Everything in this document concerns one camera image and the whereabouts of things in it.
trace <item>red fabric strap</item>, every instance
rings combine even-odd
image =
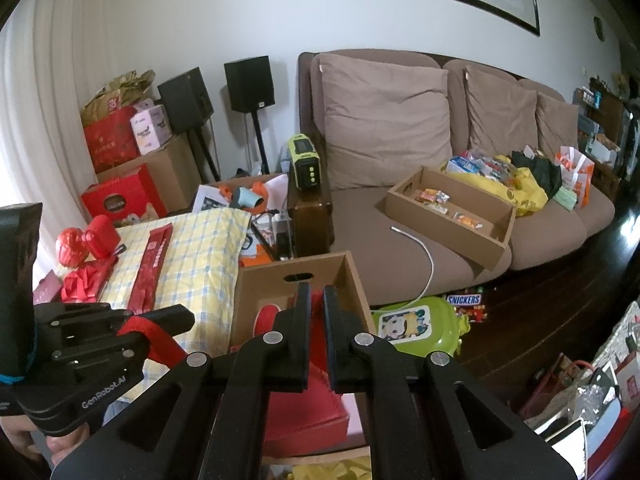
[[[187,352],[175,342],[173,337],[153,321],[149,321],[144,317],[131,316],[118,330],[118,335],[128,334],[129,332],[140,332],[149,339],[150,350],[148,358],[156,363],[173,368],[187,357]]]

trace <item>screw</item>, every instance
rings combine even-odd
[[[280,332],[276,332],[272,330],[271,332],[267,332],[262,336],[262,340],[267,343],[267,345],[275,345],[282,341],[284,338]]]
[[[446,352],[434,352],[431,354],[431,362],[436,366],[446,366],[451,361],[451,357]]]
[[[207,362],[207,355],[202,352],[194,352],[187,357],[187,364],[191,368],[198,368]]]
[[[360,346],[369,346],[374,341],[373,336],[366,332],[360,332],[359,334],[356,334],[356,337],[354,337],[353,340]]]

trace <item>blue strip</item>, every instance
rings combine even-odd
[[[27,372],[33,366],[33,362],[36,359],[36,351],[37,351],[37,349],[38,349],[38,329],[34,326],[33,327],[33,348],[31,349],[31,352],[27,357],[27,369],[26,369]],[[21,383],[24,379],[25,379],[24,376],[22,376],[22,377],[12,377],[12,376],[8,376],[8,375],[0,374],[0,383],[8,384],[9,386],[11,386],[12,384]]]

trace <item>brown pillow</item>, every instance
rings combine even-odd
[[[551,160],[560,146],[578,147],[578,107],[546,94],[538,94],[536,107],[538,147]]]
[[[466,67],[469,143],[489,155],[511,155],[538,145],[538,93],[517,83]]]
[[[318,58],[332,189],[393,186],[451,157],[446,70]]]

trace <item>yellow and blue checkered tablecloth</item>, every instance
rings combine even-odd
[[[158,281],[156,308],[181,303],[195,314],[193,329],[175,337],[187,352],[226,353],[238,257],[250,218],[247,212],[220,208],[118,229],[127,250],[120,255],[100,301],[111,303],[112,308],[127,307],[149,231],[172,222],[174,232]],[[131,402],[167,370],[147,360],[144,380],[120,400]]]

